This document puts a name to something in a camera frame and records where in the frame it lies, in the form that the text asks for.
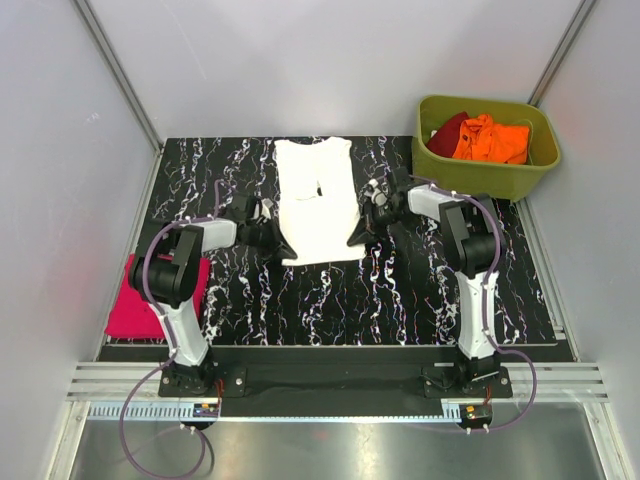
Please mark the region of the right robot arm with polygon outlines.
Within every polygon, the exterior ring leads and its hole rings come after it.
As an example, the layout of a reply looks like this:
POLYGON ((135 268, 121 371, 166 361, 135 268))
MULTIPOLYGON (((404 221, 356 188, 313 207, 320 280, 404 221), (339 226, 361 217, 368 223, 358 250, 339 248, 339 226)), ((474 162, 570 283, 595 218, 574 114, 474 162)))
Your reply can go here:
POLYGON ((347 244, 370 243, 409 214, 439 224, 460 298, 456 360, 439 376, 426 375, 425 380, 442 392, 456 388, 463 395, 476 396, 498 377, 501 367, 494 310, 503 237, 492 200, 486 194, 470 196, 443 189, 433 180, 398 168, 367 182, 360 217, 347 244))

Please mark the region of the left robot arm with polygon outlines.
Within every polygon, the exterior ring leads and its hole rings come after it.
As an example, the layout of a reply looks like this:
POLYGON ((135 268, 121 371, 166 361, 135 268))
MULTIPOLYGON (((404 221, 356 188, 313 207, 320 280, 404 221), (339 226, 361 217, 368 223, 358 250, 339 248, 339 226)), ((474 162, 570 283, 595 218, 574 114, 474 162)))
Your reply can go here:
POLYGON ((168 345, 169 359, 161 367, 165 396, 203 396, 222 385, 194 295, 203 255, 238 244, 279 260, 297 258, 271 217, 270 202, 254 195, 234 195, 220 216, 152 219, 141 231, 128 284, 155 314, 168 345))

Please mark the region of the white printed t-shirt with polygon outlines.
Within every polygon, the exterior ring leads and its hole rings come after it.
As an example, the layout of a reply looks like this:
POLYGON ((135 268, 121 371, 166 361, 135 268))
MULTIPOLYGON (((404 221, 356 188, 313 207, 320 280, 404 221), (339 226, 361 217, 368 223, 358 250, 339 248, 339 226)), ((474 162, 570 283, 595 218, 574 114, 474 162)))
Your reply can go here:
POLYGON ((347 244, 360 218, 353 179, 352 142, 330 137, 319 143, 274 142, 281 233, 297 257, 285 266, 359 261, 365 246, 347 244))

